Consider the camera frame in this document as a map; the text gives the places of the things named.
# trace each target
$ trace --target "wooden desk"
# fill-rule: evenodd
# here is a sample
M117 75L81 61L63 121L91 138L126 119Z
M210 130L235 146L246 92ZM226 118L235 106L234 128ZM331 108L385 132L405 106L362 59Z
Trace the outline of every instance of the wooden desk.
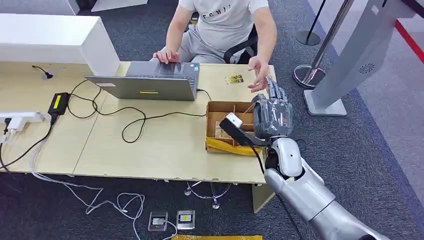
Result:
M54 93L70 92L74 86L91 75L86 65L43 65L59 71L50 80L28 63L7 63L0 67L0 111L31 110L46 113ZM117 76L124 76L129 62L122 62ZM275 78L274 68L270 66ZM226 84L225 77L241 74L244 83ZM254 73L245 65L202 64L198 88L208 91L214 101L250 101L248 83ZM90 82L76 90L81 97L92 99L98 87ZM96 100L102 113L123 107L135 107L148 117L170 112L204 114L208 97L197 93L194 102L124 100L102 91ZM70 108L80 116L93 111L87 101L73 97ZM110 116L95 114L78 119L66 112L61 116L44 145L36 169L40 173L109 176L124 178L208 181L223 183L264 184L258 160L250 156L226 153L207 153L205 150L206 117L181 114L147 120L141 138L129 144L122 140L121 131L131 121L143 116L135 110L125 110ZM126 138L135 138L140 124L128 128ZM5 147L3 158L10 162L23 153L48 130L47 123L29 124ZM28 163L21 160L9 168L14 172L28 172ZM274 195L264 186L253 186L253 206L257 212Z
M70 92L84 75L91 75L85 64L36 64L47 71L56 70L57 73L49 80L42 79L42 73L31 67L31 63L0 62L0 112L7 111L40 111L47 114L55 93ZM93 84L86 84L75 93L82 97L92 98L98 88ZM103 92L98 102L105 100ZM93 108L86 101L72 99L70 107L78 115L87 115ZM95 123L95 118L80 120L69 112L59 117L56 126L45 143L35 163L40 173L72 174L81 152ZM0 122L3 131L5 124ZM12 141L3 145L2 157L7 164L32 144L44 137L49 129L47 121L42 123L26 124L22 132L12 137ZM31 152L20 161L9 166L12 172L29 172L27 159Z
M225 77L236 73L240 73L245 82L226 84ZM253 79L254 73L248 71L245 65L202 64L198 88L208 91L212 100L249 102L256 95L247 88ZM106 95L102 112L135 107L144 111L147 117L175 111L202 115L208 103L208 96L204 92L198 92L194 102L125 100L108 93ZM140 118L142 115L134 110L111 116L99 115L73 173L144 179L265 183L256 157L205 151L206 117L175 114L147 120L137 142L124 142L121 139L123 127ZM129 128L125 136L135 138L141 124Z

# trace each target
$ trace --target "black power brick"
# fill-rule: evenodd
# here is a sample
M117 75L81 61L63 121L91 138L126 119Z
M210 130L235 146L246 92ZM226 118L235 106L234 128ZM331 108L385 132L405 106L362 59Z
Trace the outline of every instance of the black power brick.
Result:
M67 92L60 92L54 94L53 100L51 101L48 109L48 114L51 116L64 115L68 106L70 94Z

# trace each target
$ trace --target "robotic arm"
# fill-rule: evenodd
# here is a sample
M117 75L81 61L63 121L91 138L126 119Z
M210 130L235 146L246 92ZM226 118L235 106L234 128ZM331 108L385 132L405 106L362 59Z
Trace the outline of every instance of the robotic arm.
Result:
M293 130L292 105L284 90L267 77L268 96L253 98L254 133L240 129L234 114L220 127L243 146L265 147L265 181L323 240L389 240L350 214L324 185L324 180L301 157L298 144L287 136Z

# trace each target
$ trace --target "cardboard box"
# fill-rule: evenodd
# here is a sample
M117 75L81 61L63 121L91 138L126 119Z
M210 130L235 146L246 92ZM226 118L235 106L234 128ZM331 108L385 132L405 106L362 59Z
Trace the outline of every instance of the cardboard box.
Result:
M240 146L238 142L225 134L222 137L216 136L219 132L216 129L217 122L221 122L229 113L234 113L243 122L241 129L254 135L253 106L251 106L250 102L245 101L210 101L206 108L206 137L225 142L233 147ZM208 145L205 147L206 151L211 153L228 153Z

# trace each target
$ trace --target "stanchion base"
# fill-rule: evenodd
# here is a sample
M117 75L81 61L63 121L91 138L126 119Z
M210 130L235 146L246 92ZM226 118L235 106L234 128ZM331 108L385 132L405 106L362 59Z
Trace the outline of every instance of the stanchion base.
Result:
M346 108L343 105L343 102L341 99L335 101L333 104L331 104L326 109L317 109L315 107L314 101L312 99L312 93L313 90L305 90L303 92L303 96L305 98L307 111L310 115L313 116L346 116Z
M307 39L309 31L298 31L296 33L296 40L304 45L315 46L321 42L321 38L314 32L310 33L309 38Z
M312 77L312 80L308 83L304 83L303 80L305 79L306 74L308 74L311 68L312 67L309 64L299 65L295 67L293 71L293 79L296 81L296 83L298 83L302 87L314 89L326 76L326 72L321 68L318 68L316 69L316 73Z

